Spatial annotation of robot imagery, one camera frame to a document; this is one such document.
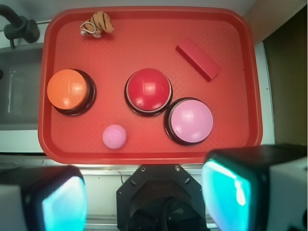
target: stuffed tiger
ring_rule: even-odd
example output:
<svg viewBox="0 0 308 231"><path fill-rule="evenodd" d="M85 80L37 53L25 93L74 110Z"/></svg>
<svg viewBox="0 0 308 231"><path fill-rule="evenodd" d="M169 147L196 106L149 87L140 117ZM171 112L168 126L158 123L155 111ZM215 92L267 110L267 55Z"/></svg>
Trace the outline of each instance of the stuffed tiger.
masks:
<svg viewBox="0 0 308 231"><path fill-rule="evenodd" d="M114 26L110 22L110 17L101 11L96 12L91 19L87 20L80 26L81 35L100 38L103 31L106 33L112 33L114 31Z"/></svg>

